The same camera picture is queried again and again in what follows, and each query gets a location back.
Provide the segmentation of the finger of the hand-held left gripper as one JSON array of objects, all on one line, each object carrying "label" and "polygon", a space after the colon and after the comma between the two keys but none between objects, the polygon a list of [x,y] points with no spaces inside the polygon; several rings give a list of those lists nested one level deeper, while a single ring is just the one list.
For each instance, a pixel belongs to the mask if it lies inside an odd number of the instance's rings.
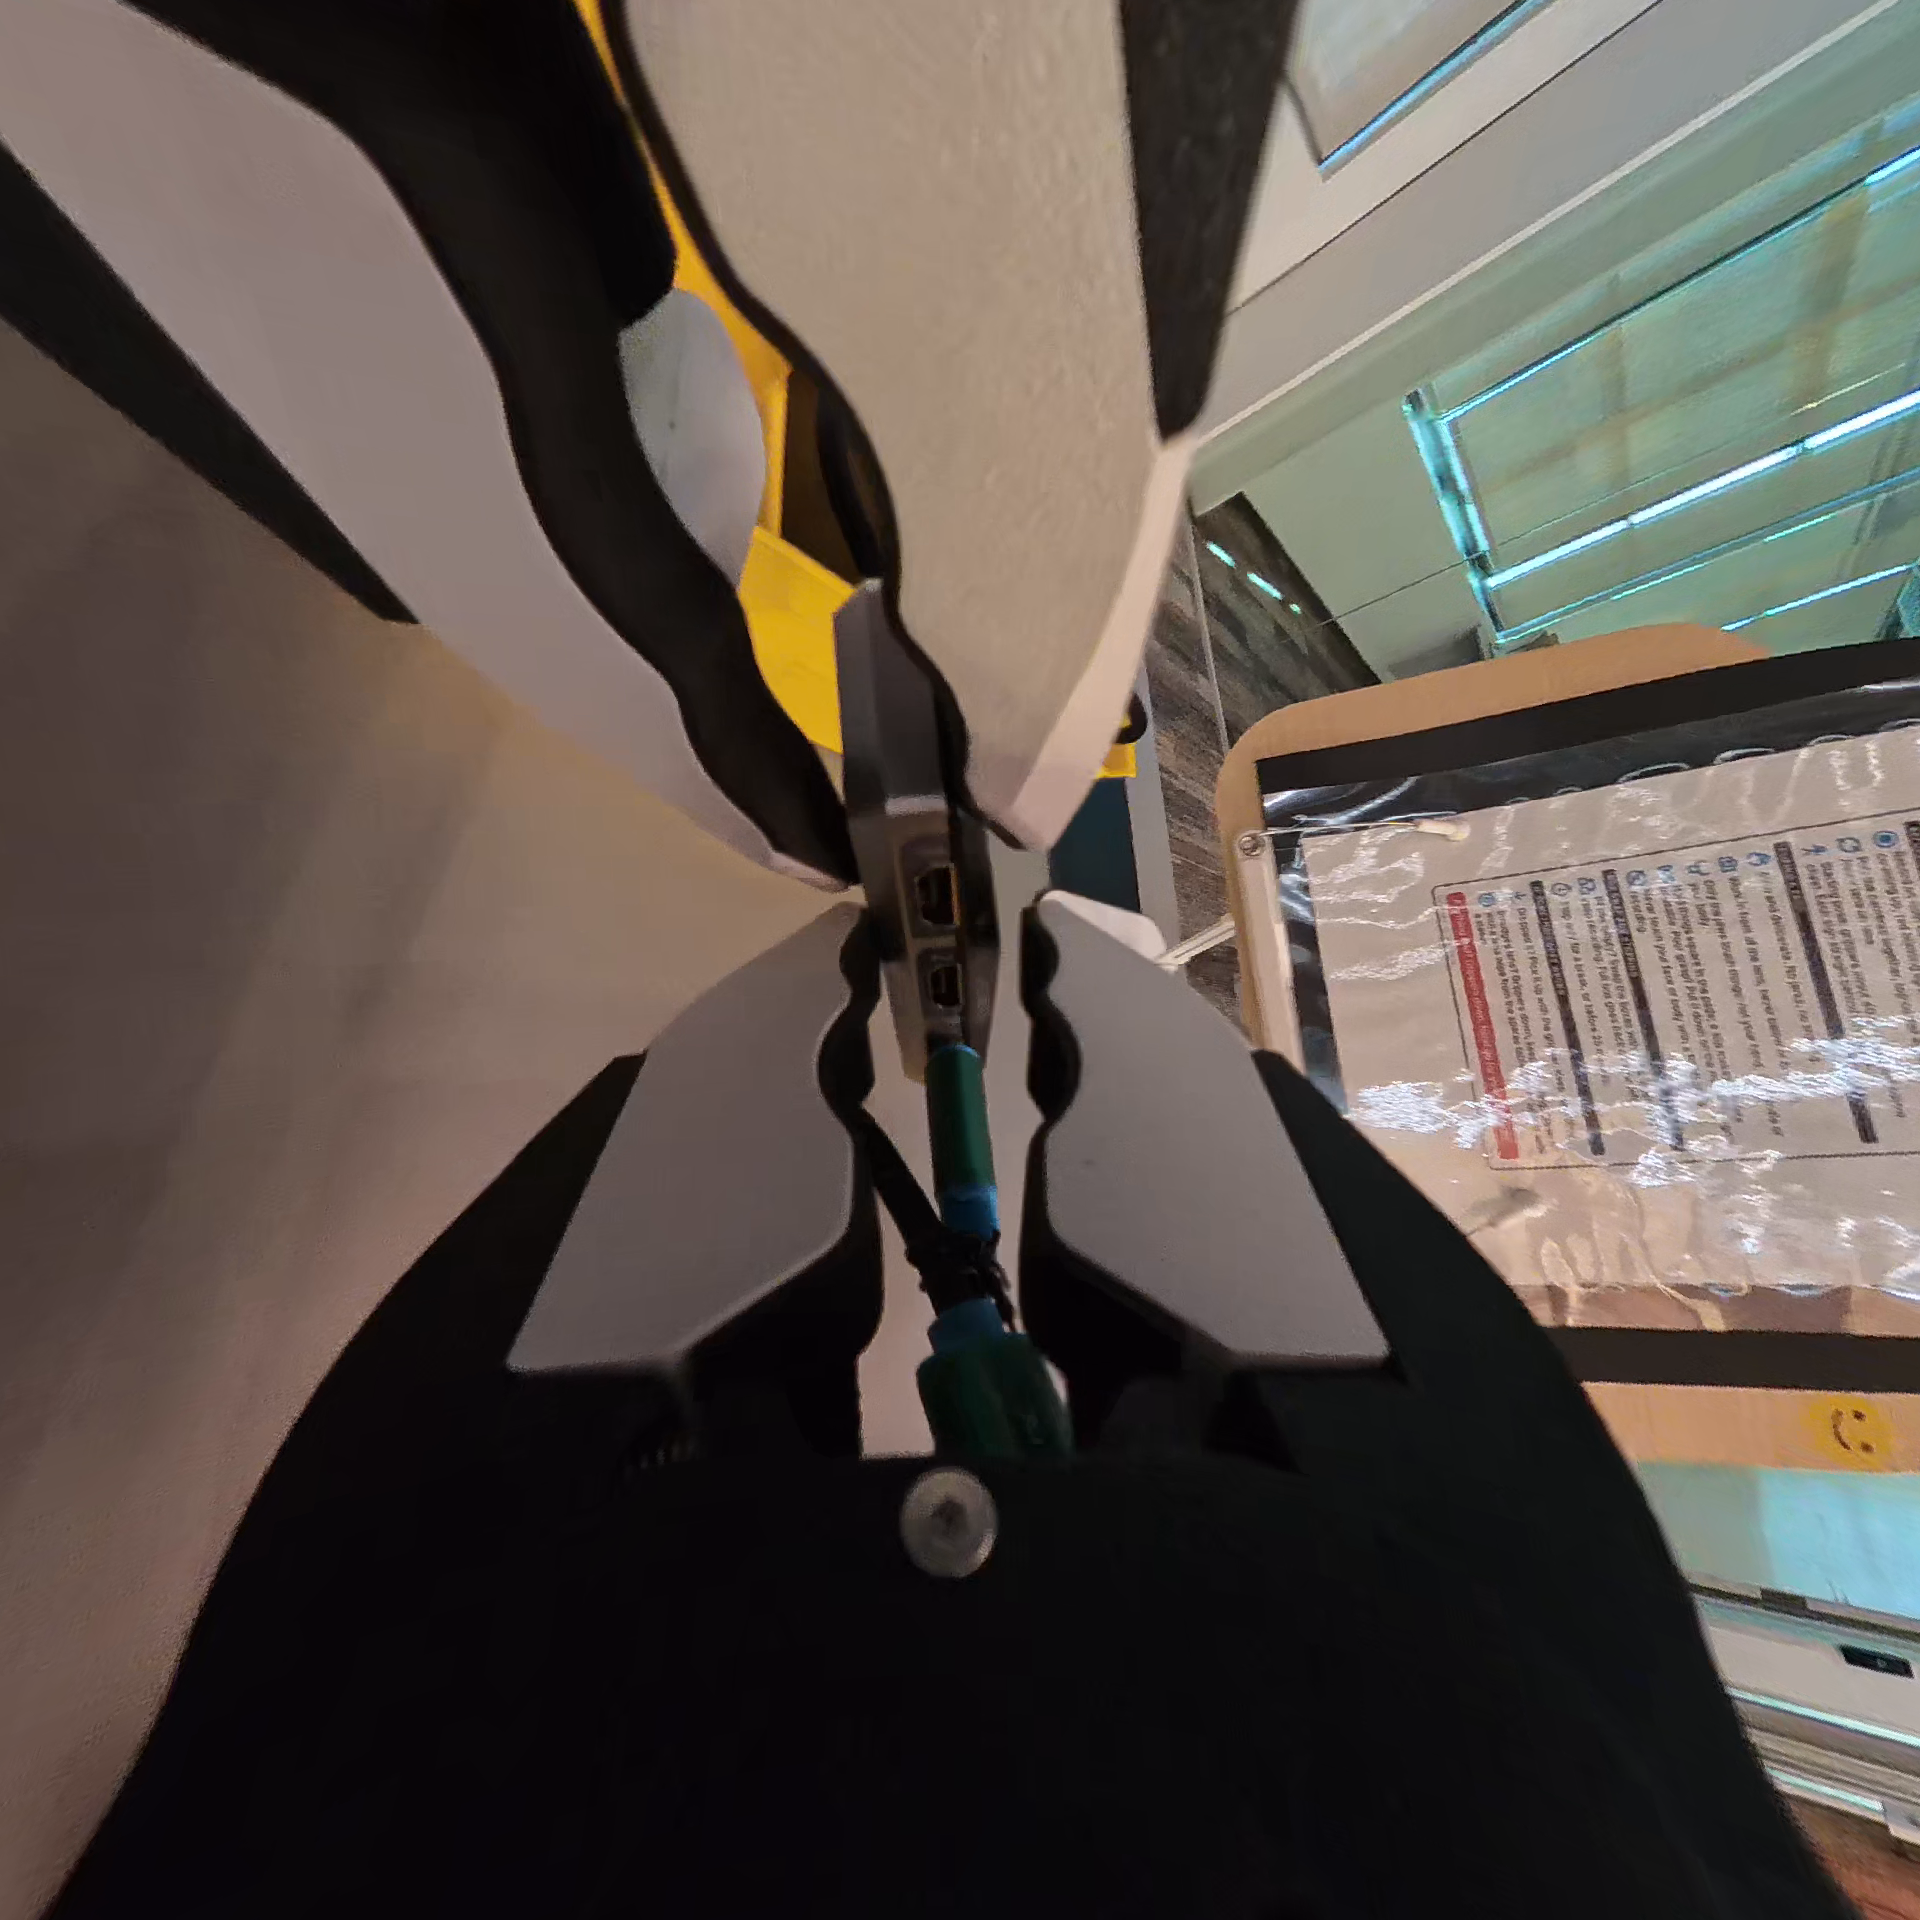
[{"label": "finger of the hand-held left gripper", "polygon": [[579,5],[4,5],[4,157],[381,609],[853,883],[735,594],[761,409]]},{"label": "finger of the hand-held left gripper", "polygon": [[609,21],[703,251],[870,445],[980,814],[1050,847],[1134,694],[1188,451],[1157,419],[1117,8]]}]

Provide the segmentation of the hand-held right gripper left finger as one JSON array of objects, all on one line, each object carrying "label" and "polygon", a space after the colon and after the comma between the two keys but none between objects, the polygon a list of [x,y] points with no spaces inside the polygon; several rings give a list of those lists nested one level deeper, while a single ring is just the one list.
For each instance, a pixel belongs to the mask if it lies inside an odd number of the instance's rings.
[{"label": "hand-held right gripper left finger", "polygon": [[647,1047],[510,1350],[517,1374],[663,1376],[847,1242],[878,998],[868,917],[843,903]]}]

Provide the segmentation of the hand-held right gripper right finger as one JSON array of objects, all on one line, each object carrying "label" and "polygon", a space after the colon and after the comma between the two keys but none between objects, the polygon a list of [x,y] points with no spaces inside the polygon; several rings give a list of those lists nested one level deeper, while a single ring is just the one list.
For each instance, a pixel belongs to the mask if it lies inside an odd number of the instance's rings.
[{"label": "hand-held right gripper right finger", "polygon": [[1386,1334],[1241,1032],[1042,897],[1025,913],[1026,1224],[1229,1366],[1357,1373]]}]

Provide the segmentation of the black hdmi hub adapter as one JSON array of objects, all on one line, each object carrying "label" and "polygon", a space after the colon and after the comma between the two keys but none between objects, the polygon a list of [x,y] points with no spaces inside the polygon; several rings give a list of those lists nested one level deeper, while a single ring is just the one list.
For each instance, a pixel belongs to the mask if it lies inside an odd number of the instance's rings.
[{"label": "black hdmi hub adapter", "polygon": [[949,783],[940,690],[878,581],[831,619],[843,801],[902,1072],[946,1047],[987,1054],[998,910],[985,826]]}]

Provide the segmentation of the white metal document stand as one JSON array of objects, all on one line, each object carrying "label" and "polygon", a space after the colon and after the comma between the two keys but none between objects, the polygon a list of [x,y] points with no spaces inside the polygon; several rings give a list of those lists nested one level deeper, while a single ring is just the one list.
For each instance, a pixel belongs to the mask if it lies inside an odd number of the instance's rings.
[{"label": "white metal document stand", "polygon": [[1219,947],[1237,952],[1239,1022],[1250,1045],[1285,1056],[1337,1107],[1346,1103],[1303,858],[1303,838],[1274,826],[1231,840],[1235,910],[1179,942],[1169,942],[1146,915],[1050,890],[1044,905],[1063,905],[1111,936],[1123,950],[1166,974],[1187,974]]}]

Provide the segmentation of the instruction sheet in plastic sleeve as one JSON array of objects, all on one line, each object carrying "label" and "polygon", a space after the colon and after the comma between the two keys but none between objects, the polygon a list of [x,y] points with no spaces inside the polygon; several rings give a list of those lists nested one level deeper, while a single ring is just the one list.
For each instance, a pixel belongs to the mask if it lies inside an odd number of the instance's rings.
[{"label": "instruction sheet in plastic sleeve", "polygon": [[1915,1335],[1915,718],[1260,792],[1306,1074],[1535,1313]]}]

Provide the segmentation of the wooden display board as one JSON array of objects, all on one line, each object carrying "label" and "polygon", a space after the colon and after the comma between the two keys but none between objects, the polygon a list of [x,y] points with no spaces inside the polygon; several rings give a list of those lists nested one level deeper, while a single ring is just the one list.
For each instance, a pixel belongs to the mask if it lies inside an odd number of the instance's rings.
[{"label": "wooden display board", "polygon": [[[1231,840],[1265,827],[1260,763],[1307,760],[1310,777],[1446,771],[1915,675],[1915,643],[1772,658],[1726,632],[1665,624],[1571,648],[1446,667],[1290,705],[1254,721],[1215,777],[1229,910]],[[1812,1398],[1875,1399],[1915,1473],[1915,1341],[1553,1329],[1621,1453],[1740,1470],[1819,1473]]]}]

